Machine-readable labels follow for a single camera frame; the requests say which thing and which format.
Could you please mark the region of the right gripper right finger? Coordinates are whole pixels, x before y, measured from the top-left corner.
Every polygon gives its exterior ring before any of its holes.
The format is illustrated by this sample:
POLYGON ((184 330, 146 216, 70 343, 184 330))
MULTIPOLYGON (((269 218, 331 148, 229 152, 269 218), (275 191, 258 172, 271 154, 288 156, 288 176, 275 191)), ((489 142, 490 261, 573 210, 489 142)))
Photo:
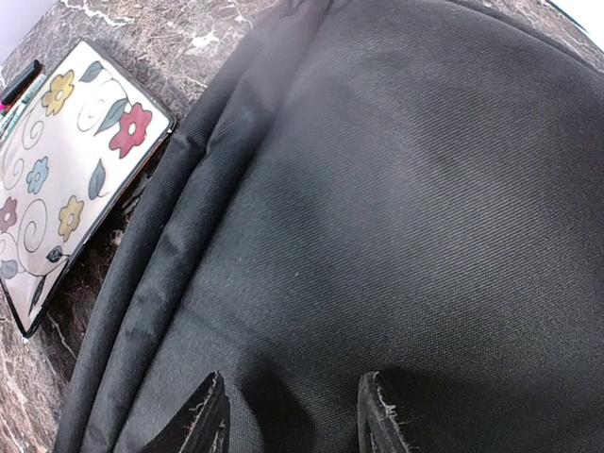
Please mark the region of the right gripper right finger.
POLYGON ((380 372, 361 376, 357 428, 360 452, 419 452, 411 412, 380 372))

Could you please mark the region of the black student backpack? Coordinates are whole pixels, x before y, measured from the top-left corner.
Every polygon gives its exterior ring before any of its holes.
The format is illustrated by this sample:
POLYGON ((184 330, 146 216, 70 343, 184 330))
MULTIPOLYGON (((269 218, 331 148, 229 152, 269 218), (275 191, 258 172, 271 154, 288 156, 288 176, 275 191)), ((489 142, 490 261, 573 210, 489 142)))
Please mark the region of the black student backpack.
POLYGON ((164 452, 218 372, 228 452, 603 448, 603 75, 463 1, 284 1, 170 141, 54 448, 164 452))

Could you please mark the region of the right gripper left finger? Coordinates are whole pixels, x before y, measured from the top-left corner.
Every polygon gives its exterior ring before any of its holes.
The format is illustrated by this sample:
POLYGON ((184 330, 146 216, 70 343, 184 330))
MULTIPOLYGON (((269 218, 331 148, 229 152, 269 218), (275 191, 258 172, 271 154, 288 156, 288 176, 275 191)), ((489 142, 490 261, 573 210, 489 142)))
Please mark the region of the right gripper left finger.
POLYGON ((210 373, 166 427, 164 452, 228 452, 230 403, 223 377, 210 373))

